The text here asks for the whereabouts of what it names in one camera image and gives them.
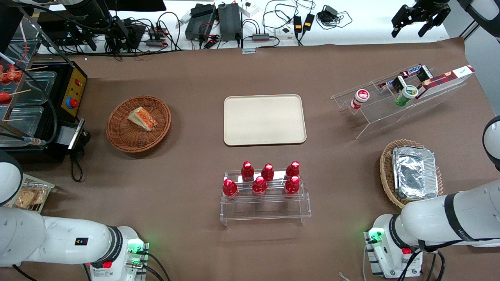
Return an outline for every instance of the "aluminum foil container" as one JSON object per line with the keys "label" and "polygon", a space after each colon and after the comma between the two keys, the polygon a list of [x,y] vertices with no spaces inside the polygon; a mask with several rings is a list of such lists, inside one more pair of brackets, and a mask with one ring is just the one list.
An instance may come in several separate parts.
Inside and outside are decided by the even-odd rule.
{"label": "aluminum foil container", "polygon": [[401,199],[424,200],[439,194],[436,159],[426,148],[398,146],[392,150],[395,193]]}

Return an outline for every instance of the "red knob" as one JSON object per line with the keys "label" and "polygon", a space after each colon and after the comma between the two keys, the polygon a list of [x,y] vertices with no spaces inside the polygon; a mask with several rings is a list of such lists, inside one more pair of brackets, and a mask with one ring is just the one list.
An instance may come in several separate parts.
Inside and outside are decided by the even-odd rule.
{"label": "red knob", "polygon": [[76,98],[72,98],[69,100],[69,105],[72,107],[72,108],[76,108],[78,107],[78,100]]}
{"label": "red knob", "polygon": [[107,260],[107,261],[102,263],[102,267],[105,269],[110,269],[112,264],[113,263],[111,261]]}
{"label": "red knob", "polygon": [[401,252],[403,252],[403,255],[408,255],[412,253],[412,249],[410,248],[402,248]]}

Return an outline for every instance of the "acrylic shelf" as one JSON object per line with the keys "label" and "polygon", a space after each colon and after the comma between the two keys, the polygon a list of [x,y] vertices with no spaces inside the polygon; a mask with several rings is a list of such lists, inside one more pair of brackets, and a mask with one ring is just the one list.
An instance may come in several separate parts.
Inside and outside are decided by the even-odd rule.
{"label": "acrylic shelf", "polygon": [[[228,170],[224,179],[233,180],[238,186],[238,196],[228,197],[220,193],[220,221],[228,226],[229,221],[300,219],[303,223],[311,217],[309,192],[300,177],[297,193],[283,194],[286,169],[274,169],[274,179],[267,181],[266,195],[254,196],[252,182],[243,182],[239,170]],[[261,174],[256,172],[254,179]]]}
{"label": "acrylic shelf", "polygon": [[[392,86],[379,87],[380,84],[387,83],[394,80],[401,72],[412,69],[418,66],[413,65],[401,69],[384,77],[375,79],[368,83],[359,85],[355,88],[343,91],[331,96],[331,100],[335,100],[338,107],[341,109],[348,108],[353,116],[362,116],[364,125],[362,131],[357,135],[356,139],[375,133],[386,127],[392,126],[404,118],[415,115],[416,113],[430,109],[438,104],[444,102],[456,90],[463,87],[466,81],[443,89],[432,95],[422,97],[419,99],[410,100],[405,106],[398,106],[394,100],[398,97],[398,93]],[[441,73],[434,67],[429,68],[433,76],[438,76]],[[407,85],[418,86],[421,82],[416,75],[408,77],[404,80]],[[370,93],[369,99],[363,103],[360,109],[353,109],[351,101],[353,100],[356,91],[365,89]]]}

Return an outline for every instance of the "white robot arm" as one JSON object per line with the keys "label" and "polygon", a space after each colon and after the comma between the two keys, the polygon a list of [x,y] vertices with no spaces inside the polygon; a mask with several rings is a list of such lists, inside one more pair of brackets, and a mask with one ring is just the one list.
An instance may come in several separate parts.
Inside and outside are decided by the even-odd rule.
{"label": "white robot arm", "polygon": [[[500,116],[483,133],[486,154],[500,171]],[[386,278],[420,275],[421,252],[451,245],[500,246],[500,179],[433,199],[408,203],[401,214],[379,216],[365,233]],[[410,257],[417,254],[410,264]]]}
{"label": "white robot arm", "polygon": [[[19,190],[23,179],[14,158],[0,150],[0,202]],[[90,263],[93,281],[133,281],[141,268],[145,243],[127,226],[42,216],[0,205],[0,266],[23,261],[57,264]]]}

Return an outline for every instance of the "beige tray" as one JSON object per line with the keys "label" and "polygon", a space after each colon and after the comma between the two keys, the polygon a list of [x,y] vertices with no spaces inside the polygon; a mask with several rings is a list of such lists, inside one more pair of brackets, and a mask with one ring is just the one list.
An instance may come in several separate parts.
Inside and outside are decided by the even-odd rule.
{"label": "beige tray", "polygon": [[306,138],[302,100],[296,94],[229,96],[224,101],[228,146],[300,144]]}

